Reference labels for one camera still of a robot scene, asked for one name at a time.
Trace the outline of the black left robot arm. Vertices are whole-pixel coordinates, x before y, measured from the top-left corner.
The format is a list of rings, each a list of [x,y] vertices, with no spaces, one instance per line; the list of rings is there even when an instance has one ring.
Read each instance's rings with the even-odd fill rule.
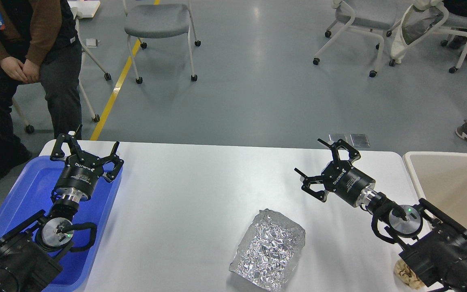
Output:
[[[80,202],[89,201],[100,178],[114,181],[124,160],[116,141],[107,157],[82,150],[76,135],[61,134],[54,143],[51,161],[64,167],[51,191],[50,211],[39,210],[0,237],[0,292],[41,292],[63,270],[68,253],[89,250],[96,242],[98,226],[75,223]]]

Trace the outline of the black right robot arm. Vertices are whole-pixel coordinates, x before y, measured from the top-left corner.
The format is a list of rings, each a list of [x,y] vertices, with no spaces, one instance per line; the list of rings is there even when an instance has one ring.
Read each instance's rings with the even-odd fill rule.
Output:
[[[318,176],[300,173],[302,190],[321,202],[333,193],[371,214],[376,237],[398,244],[400,258],[426,286],[467,292],[467,229],[424,198],[399,205],[376,192],[375,180],[353,166],[361,155],[347,141],[318,141],[330,149],[332,161]]]

